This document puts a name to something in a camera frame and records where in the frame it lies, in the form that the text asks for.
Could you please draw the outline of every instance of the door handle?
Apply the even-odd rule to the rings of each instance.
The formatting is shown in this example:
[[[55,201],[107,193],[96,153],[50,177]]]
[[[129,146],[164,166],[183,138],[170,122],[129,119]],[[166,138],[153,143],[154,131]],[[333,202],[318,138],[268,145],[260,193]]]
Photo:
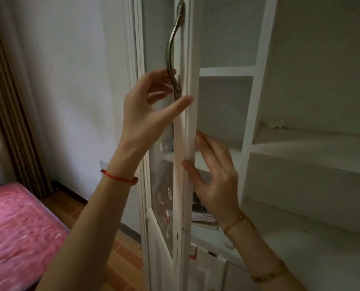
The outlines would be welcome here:
[[[181,97],[181,86],[176,81],[175,75],[173,74],[173,67],[172,67],[172,45],[173,45],[173,39],[175,38],[175,34],[177,30],[179,29],[180,25],[184,23],[184,14],[185,14],[185,3],[184,0],[180,0],[179,4],[177,5],[177,16],[175,20],[175,25],[173,26],[173,30],[171,32],[171,36],[169,37],[168,44],[166,46],[166,52],[165,52],[165,64],[166,64],[166,71],[168,72],[169,78],[171,79],[172,85],[173,85],[173,94],[175,97],[175,100],[179,99]]]

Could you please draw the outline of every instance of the floor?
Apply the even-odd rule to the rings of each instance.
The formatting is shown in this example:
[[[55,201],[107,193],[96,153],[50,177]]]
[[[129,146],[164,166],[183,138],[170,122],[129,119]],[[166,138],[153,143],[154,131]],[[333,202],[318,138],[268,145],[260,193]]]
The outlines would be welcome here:
[[[84,204],[63,191],[42,200],[42,203],[69,229],[78,219]],[[118,230],[106,266],[102,291],[145,291],[141,245]]]

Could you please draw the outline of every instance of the black baseboard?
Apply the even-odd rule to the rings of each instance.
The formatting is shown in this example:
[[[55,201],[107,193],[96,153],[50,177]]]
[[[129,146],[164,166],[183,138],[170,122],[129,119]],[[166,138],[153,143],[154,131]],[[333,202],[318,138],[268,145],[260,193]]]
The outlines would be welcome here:
[[[80,195],[76,194],[74,191],[72,191],[68,187],[64,186],[62,183],[59,183],[58,181],[52,181],[51,186],[54,191],[59,189],[84,205],[86,205],[88,202],[86,199],[84,199]],[[134,241],[141,244],[141,235],[139,233],[137,233],[136,231],[129,228],[127,225],[125,225],[123,223],[119,223],[118,228],[119,228],[119,230],[123,231],[126,235],[128,235],[130,238],[132,238]]]

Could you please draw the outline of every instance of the brown curtain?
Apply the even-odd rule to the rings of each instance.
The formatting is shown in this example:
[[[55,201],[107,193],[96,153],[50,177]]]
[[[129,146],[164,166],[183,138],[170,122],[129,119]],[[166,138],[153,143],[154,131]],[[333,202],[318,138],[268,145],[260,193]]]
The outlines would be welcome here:
[[[11,61],[0,31],[0,154],[8,175],[40,199],[52,190]]]

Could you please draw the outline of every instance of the pink mattress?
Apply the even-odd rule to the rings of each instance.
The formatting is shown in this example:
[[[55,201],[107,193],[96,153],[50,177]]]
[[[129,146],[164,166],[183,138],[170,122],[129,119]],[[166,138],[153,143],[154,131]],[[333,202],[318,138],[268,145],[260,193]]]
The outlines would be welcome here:
[[[21,184],[0,186],[0,290],[36,283],[68,232]]]

